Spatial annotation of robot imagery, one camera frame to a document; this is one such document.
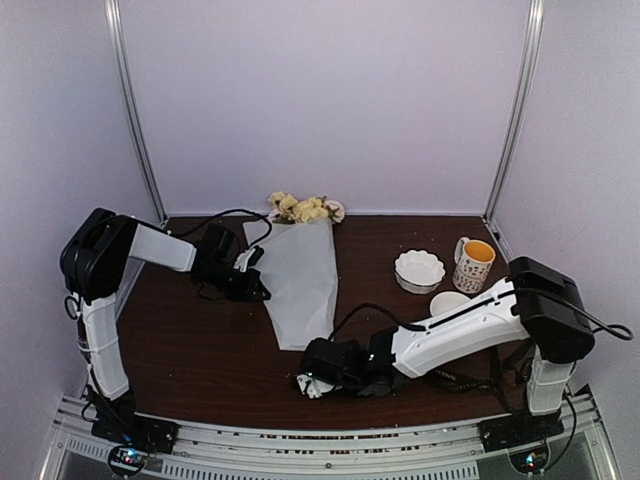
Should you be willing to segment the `white wrapping paper sheet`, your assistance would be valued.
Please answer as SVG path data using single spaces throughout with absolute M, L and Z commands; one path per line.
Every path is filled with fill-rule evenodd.
M 276 224 L 256 264 L 271 293 L 264 302 L 282 351 L 303 351 L 334 328 L 338 273 L 330 220 Z

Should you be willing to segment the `pink rose stem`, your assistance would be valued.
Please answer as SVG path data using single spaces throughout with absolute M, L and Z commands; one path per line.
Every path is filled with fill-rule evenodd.
M 324 201 L 325 209 L 328 212 L 328 218 L 333 224 L 340 224 L 346 217 L 346 210 L 344 205 L 337 201 L 326 199 Z

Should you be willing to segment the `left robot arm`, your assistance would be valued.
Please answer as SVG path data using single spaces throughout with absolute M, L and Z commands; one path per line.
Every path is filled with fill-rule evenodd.
M 235 232 L 214 219 L 199 224 L 191 243 L 133 216 L 94 209 L 64 247 L 60 269 L 69 292 L 65 308 L 78 324 L 79 348 L 88 364 L 89 390 L 107 411 L 106 429 L 123 444 L 137 442 L 144 424 L 130 410 L 133 393 L 124 371 L 116 327 L 116 300 L 131 259 L 187 273 L 195 285 L 210 285 L 233 302 L 263 302 L 271 294 L 256 268 L 264 250 L 258 240 L 230 257 Z

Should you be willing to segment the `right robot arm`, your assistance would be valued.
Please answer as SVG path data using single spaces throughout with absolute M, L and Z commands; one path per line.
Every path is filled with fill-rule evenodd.
M 443 314 L 413 323 L 397 322 L 373 335 L 366 346 L 333 336 L 306 347 L 296 383 L 311 399 L 334 391 L 358 397 L 384 396 L 436 368 L 469 354 L 516 340 L 535 347 L 526 409 L 513 419 L 519 440 L 535 440 L 576 364 L 595 346 L 595 332 L 631 341 L 624 325 L 605 324 L 586 312 L 575 281 L 529 257 L 509 264 L 509 274 L 485 292 Z

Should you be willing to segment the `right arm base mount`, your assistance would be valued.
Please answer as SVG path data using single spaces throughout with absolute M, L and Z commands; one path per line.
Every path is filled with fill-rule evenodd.
M 513 469 L 525 475 L 541 474 L 551 464 L 550 437 L 562 434 L 560 410 L 534 416 L 527 410 L 481 421 L 479 436 L 486 453 L 505 450 Z

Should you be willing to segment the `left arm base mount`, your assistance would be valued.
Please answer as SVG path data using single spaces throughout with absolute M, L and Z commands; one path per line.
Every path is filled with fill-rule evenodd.
M 106 463 L 113 474 L 131 478 L 139 474 L 157 454 L 173 452 L 179 426 L 177 423 L 133 414 L 125 418 L 108 403 L 93 401 L 96 416 L 93 436 L 113 443 Z

